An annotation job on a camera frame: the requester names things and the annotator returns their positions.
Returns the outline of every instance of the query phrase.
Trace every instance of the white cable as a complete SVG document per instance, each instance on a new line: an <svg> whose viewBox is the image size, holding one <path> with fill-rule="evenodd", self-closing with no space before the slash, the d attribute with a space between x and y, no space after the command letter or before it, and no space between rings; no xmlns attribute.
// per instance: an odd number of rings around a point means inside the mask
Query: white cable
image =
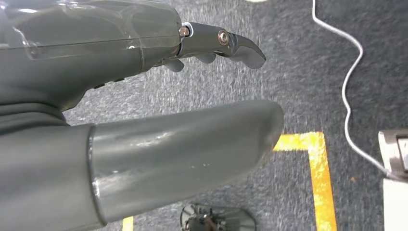
<svg viewBox="0 0 408 231"><path fill-rule="evenodd" d="M313 21L318 24L319 26L321 26L322 28L329 30L331 32L333 32L336 35L339 35L345 39L347 39L348 41L352 42L357 48L358 51L360 52L360 54L358 55L357 59L354 61L353 65L351 66L350 70L348 70L347 75L345 76L344 82L343 82L343 87L342 87L342 99L343 99L343 103L347 109L347 115L345 117L345 121L344 121L344 134L345 134L345 138L347 139L348 144L350 145L350 147L356 152L358 153L360 156L362 156L364 159L368 160L370 163L372 163L373 165L375 165L379 170L381 170L387 177L398 180L399 178L395 175L393 175L388 169L386 169L378 160L374 159L372 156L370 156L368 153L366 153L365 151L361 150L350 138L350 134L348 131L348 124L349 124L349 120L350 120L350 116L351 116L351 107L350 104L347 101L347 97L346 97L346 88L347 88L347 84L348 84L348 80L351 76L351 74L353 73L354 69L356 68L356 66L358 65L358 63L360 62L361 58L363 57L363 46L360 44L360 42L355 39L353 36L351 36L350 34L337 29L323 21L321 21L320 19L318 19L316 17L316 0L312 0L312 18Z"/></svg>

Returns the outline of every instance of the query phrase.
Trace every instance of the bolt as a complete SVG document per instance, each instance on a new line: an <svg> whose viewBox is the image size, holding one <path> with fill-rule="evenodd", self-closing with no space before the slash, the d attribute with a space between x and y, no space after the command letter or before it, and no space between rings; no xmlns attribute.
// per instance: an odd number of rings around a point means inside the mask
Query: bolt
<svg viewBox="0 0 408 231"><path fill-rule="evenodd" d="M187 27L182 27L179 29L178 33L180 34L180 36L182 37L187 37L189 35L189 29Z"/></svg>
<svg viewBox="0 0 408 231"><path fill-rule="evenodd" d="M221 45L228 44L228 33L225 30L220 30L218 32L218 41Z"/></svg>

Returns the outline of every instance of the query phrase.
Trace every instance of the gray robot arm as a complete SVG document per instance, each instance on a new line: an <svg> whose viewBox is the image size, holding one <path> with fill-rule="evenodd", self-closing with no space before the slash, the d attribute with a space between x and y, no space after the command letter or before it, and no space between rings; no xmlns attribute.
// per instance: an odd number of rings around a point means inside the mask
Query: gray robot arm
<svg viewBox="0 0 408 231"><path fill-rule="evenodd" d="M276 103L74 127L61 112L106 82L215 55L265 61L157 1L0 1L0 230L91 230L245 177L280 136Z"/></svg>

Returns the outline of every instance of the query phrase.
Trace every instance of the yellow tape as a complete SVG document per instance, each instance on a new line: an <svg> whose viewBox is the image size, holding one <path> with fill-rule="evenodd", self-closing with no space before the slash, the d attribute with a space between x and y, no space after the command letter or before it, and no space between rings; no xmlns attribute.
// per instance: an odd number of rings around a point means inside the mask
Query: yellow tape
<svg viewBox="0 0 408 231"><path fill-rule="evenodd" d="M273 150L307 150L310 175L312 176L317 230L336 231L336 216L324 134L322 132L310 132L281 135Z"/></svg>
<svg viewBox="0 0 408 231"><path fill-rule="evenodd" d="M123 219L122 231L133 231L133 217Z"/></svg>

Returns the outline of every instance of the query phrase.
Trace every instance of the clear plastic cover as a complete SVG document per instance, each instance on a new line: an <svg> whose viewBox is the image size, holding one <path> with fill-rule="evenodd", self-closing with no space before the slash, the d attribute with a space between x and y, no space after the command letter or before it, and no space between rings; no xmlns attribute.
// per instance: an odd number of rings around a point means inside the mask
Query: clear plastic cover
<svg viewBox="0 0 408 231"><path fill-rule="evenodd" d="M156 0L0 0L0 50L173 47L180 27L176 10Z"/></svg>

